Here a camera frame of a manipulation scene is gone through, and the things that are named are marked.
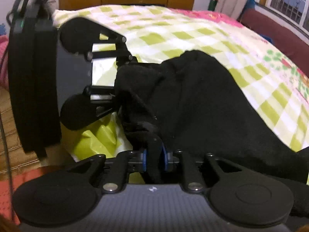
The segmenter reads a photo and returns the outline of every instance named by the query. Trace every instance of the tiled floor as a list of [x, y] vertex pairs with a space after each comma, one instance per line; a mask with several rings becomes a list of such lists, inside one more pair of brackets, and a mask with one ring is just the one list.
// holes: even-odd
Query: tiled floor
[[[25, 154], [20, 143], [13, 112], [10, 102], [10, 94], [4, 89], [0, 89], [0, 112], [3, 121], [5, 138], [9, 149], [10, 164], [12, 174], [18, 175], [27, 170], [40, 167], [40, 162], [35, 153]], [[0, 139], [0, 181], [7, 179], [7, 165], [5, 160], [2, 139]]]

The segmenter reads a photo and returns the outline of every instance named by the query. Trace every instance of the gray ribbed surface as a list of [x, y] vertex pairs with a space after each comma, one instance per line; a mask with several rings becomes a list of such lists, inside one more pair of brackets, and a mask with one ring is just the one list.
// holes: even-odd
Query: gray ribbed surface
[[20, 226], [22, 232], [289, 232], [284, 225], [267, 229], [240, 228], [217, 216], [204, 197], [188, 194], [179, 185], [128, 185], [105, 195], [82, 220], [61, 228]]

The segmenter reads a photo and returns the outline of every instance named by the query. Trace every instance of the green and white checkered sheet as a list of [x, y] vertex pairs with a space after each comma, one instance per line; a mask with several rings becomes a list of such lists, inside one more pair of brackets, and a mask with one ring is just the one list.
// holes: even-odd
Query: green and white checkered sheet
[[[193, 49], [215, 57], [230, 71], [250, 104], [282, 142], [294, 151], [309, 146], [308, 102], [263, 59], [267, 50], [258, 44], [261, 37], [249, 29], [190, 18], [157, 6], [108, 5], [56, 11], [54, 21], [59, 26], [76, 16], [123, 34], [129, 51], [140, 62], [159, 64]], [[93, 51], [105, 48], [110, 46], [95, 45]], [[268, 48], [279, 52], [271, 44]], [[93, 84], [113, 85], [115, 75], [114, 59], [94, 61]]]

